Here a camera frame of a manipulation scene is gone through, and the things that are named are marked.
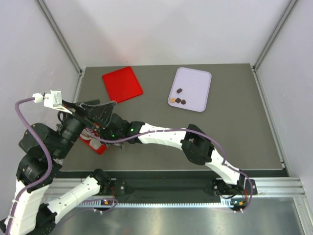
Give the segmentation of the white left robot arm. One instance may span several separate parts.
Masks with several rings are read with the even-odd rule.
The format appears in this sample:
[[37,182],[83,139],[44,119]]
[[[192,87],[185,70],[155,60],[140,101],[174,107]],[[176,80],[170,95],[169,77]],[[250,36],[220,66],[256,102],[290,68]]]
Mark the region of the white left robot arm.
[[64,159],[84,129],[101,130],[108,126],[116,102],[101,104],[98,100],[87,103],[61,101],[57,130],[42,123],[27,124],[19,146],[25,156],[16,174],[16,192],[8,217],[0,228],[7,235],[47,235],[62,218],[91,196],[106,194],[111,179],[101,169],[93,171],[81,184],[61,197],[43,203],[42,199]]

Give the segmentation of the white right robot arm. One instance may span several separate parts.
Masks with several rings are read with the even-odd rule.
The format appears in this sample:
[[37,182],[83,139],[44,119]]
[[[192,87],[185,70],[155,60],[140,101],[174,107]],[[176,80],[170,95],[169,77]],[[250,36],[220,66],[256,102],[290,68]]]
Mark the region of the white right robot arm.
[[98,130],[101,140],[107,144],[158,144],[181,150],[187,160],[195,165],[210,168],[220,176],[213,180],[216,194],[231,198],[238,194],[253,194],[253,182],[239,168],[231,165],[216,149],[216,143],[196,125],[170,129],[141,121],[127,122],[113,115],[107,127]]

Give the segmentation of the red chocolate box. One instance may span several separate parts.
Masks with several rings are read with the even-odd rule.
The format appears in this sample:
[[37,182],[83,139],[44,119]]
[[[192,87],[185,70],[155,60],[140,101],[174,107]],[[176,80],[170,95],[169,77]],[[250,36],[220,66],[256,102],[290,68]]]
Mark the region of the red chocolate box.
[[95,139],[93,136],[91,136],[90,133],[95,135],[97,138],[99,137],[99,135],[94,130],[88,131],[87,129],[84,129],[80,134],[80,140],[98,155],[103,154],[108,147],[105,144],[102,144],[98,139]]

